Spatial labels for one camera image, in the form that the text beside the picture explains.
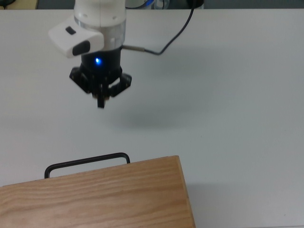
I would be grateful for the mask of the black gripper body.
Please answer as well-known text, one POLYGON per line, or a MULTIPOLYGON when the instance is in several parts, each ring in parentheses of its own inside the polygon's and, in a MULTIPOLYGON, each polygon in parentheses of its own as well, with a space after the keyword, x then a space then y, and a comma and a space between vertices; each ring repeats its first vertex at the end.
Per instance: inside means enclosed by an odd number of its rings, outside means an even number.
POLYGON ((112 84, 121 74, 121 48, 97 51, 81 56, 80 70, 88 77, 95 76, 100 83, 112 84))

